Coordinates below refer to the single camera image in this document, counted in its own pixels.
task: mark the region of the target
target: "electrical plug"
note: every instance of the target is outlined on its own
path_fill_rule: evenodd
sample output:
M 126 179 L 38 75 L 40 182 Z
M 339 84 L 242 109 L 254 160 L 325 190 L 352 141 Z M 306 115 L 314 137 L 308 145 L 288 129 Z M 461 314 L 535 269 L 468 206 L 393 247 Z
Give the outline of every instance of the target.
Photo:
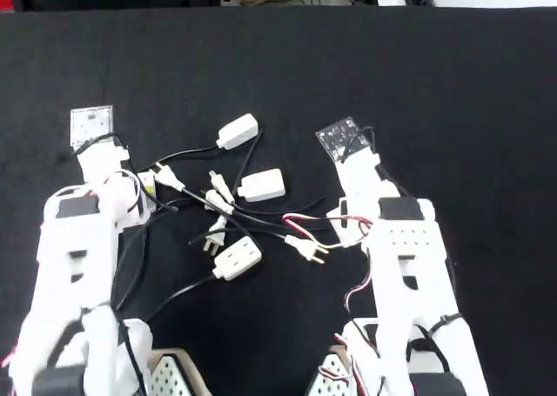
M 169 165 L 156 164 L 157 168 L 151 170 L 153 177 L 160 185 L 166 185 L 172 189 L 182 192 L 185 189 L 184 183 L 178 180 L 174 171 Z
M 215 222 L 211 226 L 211 228 L 209 228 L 209 232 L 224 228 L 226 228 L 226 218 L 221 215 L 218 217 L 217 222 Z M 218 248 L 220 248 L 221 246 L 225 246 L 225 235 L 225 232 L 217 232 L 205 237 L 205 245 L 203 246 L 203 251 L 208 252 L 209 250 L 211 250 L 212 257 L 217 255 Z
M 221 211 L 228 213 L 229 215 L 232 215 L 232 212 L 234 211 L 234 207 L 226 203 L 223 197 L 220 194 L 218 194 L 218 192 L 214 189 L 210 189 L 205 194 L 205 200 L 211 203 L 212 205 L 214 205 L 215 207 L 219 208 Z M 208 205 L 205 205 L 205 209 L 207 211 L 214 211 L 214 209 L 212 209 Z
M 300 239 L 294 237 L 293 235 L 286 235 L 285 243 L 292 246 L 293 248 L 296 248 L 300 255 L 310 262 L 313 261 L 315 263 L 324 264 L 325 261 L 321 258 L 316 257 L 315 254 L 317 252 L 321 252 L 323 254 L 329 253 L 328 250 L 311 241 L 310 239 Z
M 230 189 L 228 188 L 228 184 L 225 182 L 225 178 L 221 174 L 217 174 L 215 171 L 209 171 L 209 175 L 211 176 L 211 184 L 213 188 L 218 191 L 218 193 L 229 203 L 234 203 L 234 196 Z

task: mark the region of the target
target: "black tablecloth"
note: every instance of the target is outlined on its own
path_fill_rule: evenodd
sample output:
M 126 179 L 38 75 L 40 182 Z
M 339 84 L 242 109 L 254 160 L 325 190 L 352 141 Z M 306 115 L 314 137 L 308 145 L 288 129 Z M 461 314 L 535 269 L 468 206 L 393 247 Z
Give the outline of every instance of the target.
M 0 352 L 29 309 L 44 200 L 81 180 L 71 108 L 114 104 L 137 166 L 212 144 L 245 112 L 265 128 L 250 171 L 280 167 L 288 199 L 340 194 L 313 133 L 342 117 L 370 124 L 386 168 L 430 198 L 456 262 L 458 301 L 492 394 L 557 386 L 551 330 L 557 187 L 557 10 L 219 9 L 0 17 Z M 232 180 L 245 148 L 176 163 L 192 189 Z M 211 268 L 187 239 L 198 209 L 152 229 L 146 316 Z M 184 296 L 154 320 L 156 346 L 182 346 L 216 394 L 303 394 L 363 254 L 312 265 L 274 238 L 233 282 Z M 134 252 L 137 261 L 138 250 Z M 121 284 L 130 279 L 125 270 Z M 366 309 L 359 297 L 360 312 Z

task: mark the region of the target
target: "power cord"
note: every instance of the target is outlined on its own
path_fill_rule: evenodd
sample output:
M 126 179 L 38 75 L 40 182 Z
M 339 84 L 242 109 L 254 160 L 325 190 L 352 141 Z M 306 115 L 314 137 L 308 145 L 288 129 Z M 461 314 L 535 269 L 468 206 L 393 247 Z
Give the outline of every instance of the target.
M 128 166 L 130 167 L 130 170 L 132 173 L 134 173 L 136 175 L 136 177 L 139 178 L 138 176 L 138 172 L 135 169 L 133 163 L 131 162 L 131 158 L 128 160 Z M 144 193 L 144 195 L 151 201 L 153 202 L 155 205 L 157 205 L 160 208 L 166 209 L 167 211 L 178 211 L 178 208 L 176 206 L 172 206 L 172 205 L 168 205 L 166 203 L 161 202 L 160 200 L 158 200 L 157 197 L 155 197 L 154 194 L 150 193 L 149 191 L 147 191 L 147 188 L 145 187 L 145 185 L 141 182 L 141 180 L 139 180 L 139 187 L 141 188 L 141 191 Z
M 144 274 L 144 269 L 147 263 L 148 255 L 149 255 L 149 228 L 145 228 L 141 235 L 141 260 L 139 261 L 138 268 L 136 270 L 136 273 L 133 276 L 133 279 L 130 282 L 130 285 L 128 285 L 128 288 L 125 290 L 124 294 L 120 298 L 120 301 L 117 303 L 116 307 L 114 308 L 116 312 L 120 312 L 122 310 L 122 307 L 124 307 L 124 305 L 127 303 L 127 300 L 138 288 L 142 274 Z
M 166 185 L 167 187 L 171 187 L 172 189 L 178 192 L 184 193 L 185 195 L 197 200 L 198 202 L 203 203 L 205 207 L 213 209 L 219 215 L 226 218 L 227 221 L 231 222 L 234 226 L 236 226 L 242 233 L 244 233 L 244 235 L 246 235 L 246 237 L 250 238 L 253 241 L 253 243 L 259 248 L 259 250 L 261 250 L 261 245 L 258 244 L 257 240 L 253 237 L 253 235 L 250 234 L 250 232 L 247 229 L 245 229 L 243 225 L 241 225 L 229 213 L 223 211 L 221 208 L 214 205 L 210 201 L 200 197 L 198 194 L 194 193 L 193 191 L 188 190 L 185 187 L 185 184 L 182 183 L 180 180 L 178 180 L 178 178 L 176 177 L 174 171 L 172 171 L 172 168 L 170 166 L 157 164 L 157 169 L 153 171 L 153 174 L 155 176 L 155 181 L 157 181 L 161 185 Z
M 296 207 L 293 209 L 284 209 L 282 211 L 256 211 L 254 209 L 246 209 L 236 203 L 234 203 L 232 206 L 234 206 L 235 209 L 237 209 L 238 211 L 242 211 L 243 213 L 250 213 L 252 215 L 260 215 L 260 216 L 282 216 L 285 213 L 298 213 L 300 211 L 308 211 L 310 209 L 312 209 L 313 207 L 317 206 L 318 204 L 322 203 L 325 201 L 325 198 L 321 197 L 318 198 L 317 200 L 312 201 L 310 204 L 308 205 L 303 205 L 301 207 Z
M 346 248 L 348 246 L 357 245 L 366 238 L 367 233 L 362 234 L 362 238 L 358 239 L 357 241 L 353 241 L 353 242 L 350 242 L 350 243 L 340 242 L 340 243 L 337 243 L 337 244 L 325 245 L 325 244 L 322 244 L 321 242 L 319 242 L 317 240 L 317 238 L 315 237 L 315 235 L 313 235 L 309 230 L 307 230 L 306 228 L 303 228 L 297 222 L 294 222 L 294 220 L 304 220 L 304 221 L 356 220 L 358 222 L 363 223 L 364 225 L 367 225 L 368 227 L 373 225 L 371 220 L 369 220 L 367 218 L 363 218 L 361 216 L 355 216 L 355 215 L 341 215 L 341 216 L 334 216 L 334 217 L 315 217 L 315 216 L 304 215 L 304 214 L 301 214 L 301 213 L 286 213 L 282 216 L 282 221 L 285 224 L 287 224 L 288 226 L 290 226 L 294 231 L 296 231 L 297 233 L 302 234 L 306 238 L 309 238 L 313 243 L 315 243 L 316 245 L 318 245 L 322 249 L 327 249 L 327 250 L 331 250 L 331 249 L 335 249 L 335 248 Z
M 202 241 L 206 237 L 208 237 L 210 235 L 213 235 L 215 233 L 220 233 L 220 232 L 240 232 L 240 230 L 238 228 L 222 228 L 222 229 L 216 229 L 214 231 L 204 232 L 200 235 L 197 235 L 197 237 L 194 237 L 194 238 L 190 239 L 190 241 L 188 242 L 188 245 L 194 245 L 197 242 Z M 281 235 L 280 233 L 276 233 L 276 232 L 273 232 L 273 231 L 266 231 L 264 229 L 252 229 L 252 228 L 250 228 L 250 232 L 251 233 L 263 233 L 265 235 L 270 235 L 272 237 L 279 238 L 279 239 L 285 239 L 286 238 L 285 235 Z
M 187 292 L 189 292 L 189 291 L 191 291 L 191 290 L 193 290 L 193 289 L 196 289 L 196 288 L 200 287 L 201 285 L 206 285 L 207 283 L 209 283 L 209 282 L 211 282 L 211 281 L 213 281 L 213 280 L 215 280 L 215 279 L 216 279 L 216 277 L 214 276 L 214 274 L 211 274 L 209 277 L 206 277 L 206 278 L 204 278 L 204 279 L 201 279 L 201 280 L 199 280 L 199 281 L 197 281 L 197 282 L 195 282 L 195 283 L 193 283 L 193 284 L 191 284 L 191 285 L 187 285 L 186 287 L 184 287 L 184 288 L 178 290 L 177 292 L 173 293 L 173 294 L 172 294 L 171 296 L 169 296 L 163 303 L 161 303 L 161 304 L 157 307 L 157 309 L 155 309 L 155 311 L 154 311 L 150 316 L 148 316 L 148 317 L 145 319 L 145 323 L 148 324 L 148 323 L 152 322 L 153 319 L 154 319 L 157 315 L 159 315 L 159 314 L 160 314 L 160 313 L 161 313 L 161 312 L 174 300 L 174 299 L 179 298 L 180 296 L 186 294 Z
M 241 211 L 234 211 L 233 214 L 238 215 L 239 217 L 241 217 L 245 220 L 249 220 L 250 222 L 253 222 L 253 223 L 258 224 L 258 225 L 269 226 L 269 227 L 272 227 L 272 228 L 277 228 L 277 229 L 282 229 L 282 230 L 287 229 L 287 226 L 280 225 L 280 224 L 275 224 L 273 222 L 268 222 L 268 221 L 260 219 L 260 218 L 255 218 L 254 216 L 246 215 L 245 213 L 242 213 Z
M 156 224 L 160 219 L 164 218 L 167 214 L 168 214 L 167 212 L 161 212 L 158 215 L 151 216 L 151 219 L 149 219 L 144 225 L 139 226 L 131 234 L 130 238 L 125 243 L 124 249 L 122 250 L 122 253 L 120 254 L 120 257 L 119 257 L 117 265 L 116 265 L 116 271 L 114 271 L 114 276 L 113 276 L 113 281 L 112 281 L 112 294 L 111 294 L 113 299 L 116 296 L 117 278 L 120 275 L 120 272 L 122 271 L 122 269 L 124 267 L 124 263 L 125 263 L 126 259 L 130 256 L 131 247 L 135 244 L 135 241 L 137 241 L 138 238 L 140 238 L 143 235 L 144 231 L 146 231 L 151 225 Z M 142 264 L 143 264 L 143 262 L 138 267 L 138 272 L 140 272 L 140 270 L 142 269 L 141 268 Z M 140 278 L 140 274 L 138 274 L 138 275 L 136 274 L 136 276 L 134 276 L 134 279 L 132 280 L 131 284 L 128 286 L 128 289 L 124 293 L 124 296 L 126 297 L 126 299 L 128 299 L 129 296 L 131 295 L 132 289 L 137 287 L 139 278 Z M 120 301 L 113 306 L 113 307 L 115 307 L 116 311 L 119 311 L 121 309 L 121 307 L 124 305 L 126 299 L 124 299 L 124 298 L 120 299 Z
M 240 183 L 242 182 L 242 177 L 244 176 L 245 171 L 247 170 L 247 166 L 252 160 L 253 152 L 255 152 L 255 148 L 258 146 L 258 142 L 261 139 L 261 135 L 263 135 L 263 129 L 259 129 L 258 135 L 255 137 L 255 139 L 253 139 L 252 146 L 250 146 L 250 149 L 245 154 L 244 162 L 242 163 L 238 175 L 236 176 L 236 180 L 232 185 L 232 196 L 236 196 L 236 193 L 238 192 L 238 188 L 240 187 Z
M 180 159 L 180 158 L 191 158 L 190 157 L 191 154 L 197 154 L 197 153 L 200 153 L 200 152 L 210 152 L 210 151 L 215 151 L 215 150 L 218 150 L 219 154 L 215 154 L 215 156 L 211 156 L 211 158 L 215 158 L 218 155 L 220 155 L 220 153 L 223 152 L 222 150 L 220 150 L 218 148 L 218 145 L 206 146 L 205 148 L 194 148 L 192 150 L 184 150 L 184 151 L 174 152 L 172 154 L 166 155 L 166 156 L 158 159 L 157 161 L 153 161 L 151 164 L 142 168 L 139 172 L 148 171 L 150 168 L 157 165 L 157 163 L 164 164 L 164 163 L 168 163 L 170 161 L 174 161 L 174 160 L 177 160 L 177 159 Z

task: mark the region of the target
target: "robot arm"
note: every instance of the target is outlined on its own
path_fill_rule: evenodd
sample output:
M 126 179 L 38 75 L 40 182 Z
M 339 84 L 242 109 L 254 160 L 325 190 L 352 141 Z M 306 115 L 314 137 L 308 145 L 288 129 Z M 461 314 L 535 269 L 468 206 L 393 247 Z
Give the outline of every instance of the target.
M 487 395 L 472 334 L 459 314 L 447 273 L 433 204 L 411 197 L 392 181 L 373 141 L 364 137 L 366 130 L 371 128 L 360 130 L 348 118 L 317 133 L 346 195 L 327 216 L 357 214 L 373 222 L 361 240 L 357 222 L 332 221 L 341 243 L 361 240 L 378 314 L 376 319 L 355 319 L 344 328 L 341 339 L 354 360 L 353 379 L 360 381 L 365 394 L 378 389 L 392 396 L 411 396 L 414 389 L 428 394 L 418 389 L 427 375 L 426 382 L 438 390 L 455 386 L 459 392 L 446 394 Z M 365 336 L 369 325 L 375 328 L 371 337 Z M 414 340 L 423 338 L 437 355 L 413 351 Z M 376 351 L 367 340 L 376 343 Z
M 64 394 L 111 396 L 137 389 L 133 372 L 126 372 L 129 357 L 118 347 L 111 292 L 118 235 L 144 224 L 151 210 L 138 177 L 122 168 L 129 160 L 123 145 L 106 137 L 83 147 L 110 130 L 111 108 L 72 111 L 72 145 L 85 184 L 58 191 L 44 207 L 37 283 L 10 362 L 20 396 L 58 394 L 58 385 L 70 392 Z M 79 323 L 83 332 L 64 349 L 64 331 Z M 125 323 L 135 326 L 131 336 L 150 350 L 149 327 L 138 319 Z M 142 355 L 139 364 L 146 366 L 148 352 L 136 350 L 136 357 Z M 131 385 L 117 387 L 123 378 Z M 126 387 L 133 388 L 121 393 Z

